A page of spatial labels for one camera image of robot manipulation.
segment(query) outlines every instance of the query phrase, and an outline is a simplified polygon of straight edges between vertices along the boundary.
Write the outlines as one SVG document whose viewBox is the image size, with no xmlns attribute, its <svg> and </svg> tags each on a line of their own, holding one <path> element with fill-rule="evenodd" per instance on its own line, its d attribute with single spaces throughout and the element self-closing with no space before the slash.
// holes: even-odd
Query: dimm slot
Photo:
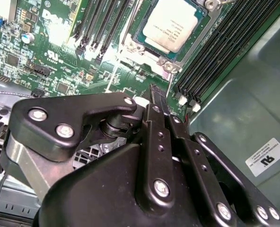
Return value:
<svg viewBox="0 0 280 227">
<path fill-rule="evenodd" d="M 76 29 L 76 33 L 75 33 L 76 40 L 79 39 L 82 35 L 84 35 L 84 33 L 86 31 L 86 25 L 88 23 L 91 23 L 91 21 L 94 17 L 94 14 L 90 14 L 90 11 L 91 11 L 93 5 L 95 5 L 97 1 L 99 1 L 99 0 L 88 0 L 87 8 L 84 13 L 82 22 L 80 25 L 77 26 L 77 29 Z"/>
<path fill-rule="evenodd" d="M 262 19 L 263 22 L 259 21 L 255 21 L 255 25 L 249 29 L 247 32 L 248 35 L 246 37 L 242 37 L 241 38 L 241 43 L 239 44 L 239 48 L 236 49 L 235 51 L 233 51 L 232 53 L 230 53 L 228 56 L 228 58 L 225 59 L 224 64 L 221 64 L 220 68 L 216 68 L 213 72 L 212 75 L 213 77 L 207 81 L 206 84 L 204 84 L 200 89 L 197 89 L 195 91 L 195 94 L 197 96 L 202 96 L 204 94 L 204 92 L 207 91 L 207 89 L 211 86 L 211 84 L 213 82 L 215 82 L 215 80 L 218 78 L 218 76 L 220 76 L 220 74 L 224 71 L 224 69 L 231 63 L 231 61 L 238 56 L 239 52 L 246 46 L 246 44 L 250 41 L 250 39 L 253 37 L 253 35 L 255 34 L 255 32 L 260 28 L 260 24 L 264 23 L 268 16 L 276 9 L 276 7 L 279 5 L 280 1 L 273 1 L 271 3 L 271 5 L 269 4 L 267 7 L 267 12 L 264 13 L 262 15 L 262 18 L 260 18 L 260 20 Z"/>
<path fill-rule="evenodd" d="M 100 42 L 102 41 L 102 38 L 103 38 L 103 35 L 105 33 L 106 27 L 109 24 L 109 21 L 112 18 L 113 13 L 114 13 L 117 5 L 118 5 L 118 1 L 119 0 L 112 0 L 111 1 L 111 5 L 110 5 L 109 10 L 107 12 L 107 17 L 104 17 L 104 20 L 101 24 L 99 32 L 96 35 L 96 39 L 94 40 L 94 42 L 92 44 L 92 47 L 97 47 L 100 44 Z"/>
<path fill-rule="evenodd" d="M 200 98 L 254 33 L 267 20 L 279 1 L 243 1 L 235 5 L 229 20 L 223 21 L 177 83 L 179 92 Z"/>
<path fill-rule="evenodd" d="M 120 22 L 122 21 L 122 18 L 123 18 L 124 14 L 125 14 L 125 12 L 128 8 L 129 3 L 130 3 L 130 0 L 124 0 L 122 2 L 122 6 L 121 6 L 120 11 L 117 15 L 117 18 L 116 18 L 115 23 L 112 27 L 112 30 L 110 31 L 107 39 L 104 41 L 104 44 L 101 48 L 101 51 L 100 51 L 101 56 L 103 56 L 105 54 L 106 50 L 108 49 L 109 45 L 111 44 L 111 42 L 114 38 L 114 35 L 115 35 L 115 33 L 118 29 L 118 26 L 119 26 Z"/>
<path fill-rule="evenodd" d="M 88 30 L 86 32 L 86 35 L 83 38 L 85 45 L 88 44 L 88 42 L 91 40 L 94 29 L 96 27 L 96 24 L 99 20 L 100 15 L 101 15 L 101 12 L 102 12 L 103 8 L 105 7 L 105 4 L 108 2 L 109 2 L 109 0 L 100 0 L 99 4 L 94 12 L 94 18 L 91 21 L 91 23 L 89 23 Z"/>
</svg>

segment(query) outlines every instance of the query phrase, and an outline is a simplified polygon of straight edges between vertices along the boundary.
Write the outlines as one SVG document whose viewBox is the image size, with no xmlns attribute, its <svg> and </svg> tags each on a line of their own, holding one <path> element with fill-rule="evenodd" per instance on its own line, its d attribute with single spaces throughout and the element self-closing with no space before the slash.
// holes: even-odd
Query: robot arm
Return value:
<svg viewBox="0 0 280 227">
<path fill-rule="evenodd" d="M 0 162 L 42 206 L 34 226 L 280 226 L 280 212 L 204 134 L 189 136 L 152 85 L 15 104 Z M 73 155 L 127 144 L 74 171 Z"/>
</svg>

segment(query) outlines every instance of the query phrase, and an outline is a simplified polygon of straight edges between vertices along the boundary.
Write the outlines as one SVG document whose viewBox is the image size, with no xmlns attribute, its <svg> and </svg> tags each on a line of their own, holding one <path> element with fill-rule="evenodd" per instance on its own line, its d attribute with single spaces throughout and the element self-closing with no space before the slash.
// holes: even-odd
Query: white label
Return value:
<svg viewBox="0 0 280 227">
<path fill-rule="evenodd" d="M 272 138 L 268 143 L 245 161 L 247 166 L 258 176 L 280 159 L 280 143 Z"/>
</svg>

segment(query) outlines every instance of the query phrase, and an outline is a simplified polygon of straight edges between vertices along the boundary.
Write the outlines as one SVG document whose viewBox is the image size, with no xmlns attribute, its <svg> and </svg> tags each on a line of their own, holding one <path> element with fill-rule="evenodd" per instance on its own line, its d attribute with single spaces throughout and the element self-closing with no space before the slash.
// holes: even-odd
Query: gray metal panel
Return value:
<svg viewBox="0 0 280 227">
<path fill-rule="evenodd" d="M 257 177 L 245 164 L 270 139 L 280 143 L 280 17 L 192 118 L 197 131 L 280 209 L 280 160 Z"/>
</svg>

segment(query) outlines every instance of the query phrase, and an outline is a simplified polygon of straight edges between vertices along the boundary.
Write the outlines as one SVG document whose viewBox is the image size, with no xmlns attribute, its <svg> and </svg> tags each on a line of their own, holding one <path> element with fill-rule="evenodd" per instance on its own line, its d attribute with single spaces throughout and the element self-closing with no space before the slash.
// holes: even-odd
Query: capacitor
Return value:
<svg viewBox="0 0 280 227">
<path fill-rule="evenodd" d="M 21 40 L 25 44 L 30 44 L 35 40 L 35 37 L 32 33 L 25 33 L 22 35 Z"/>
</svg>

